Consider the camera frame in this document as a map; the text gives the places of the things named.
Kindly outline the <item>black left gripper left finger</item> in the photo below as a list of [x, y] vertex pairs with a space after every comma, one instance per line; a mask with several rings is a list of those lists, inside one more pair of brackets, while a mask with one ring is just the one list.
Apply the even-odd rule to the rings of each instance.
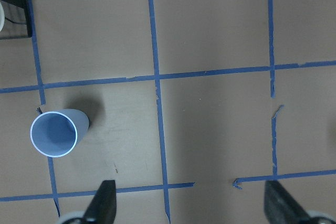
[[104, 180], [83, 215], [84, 221], [114, 221], [117, 212], [114, 180]]

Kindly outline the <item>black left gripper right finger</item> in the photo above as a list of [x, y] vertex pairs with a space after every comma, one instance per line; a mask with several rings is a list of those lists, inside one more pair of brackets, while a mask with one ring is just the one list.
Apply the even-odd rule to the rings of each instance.
[[265, 182], [264, 213], [268, 221], [310, 221], [310, 216], [276, 180]]

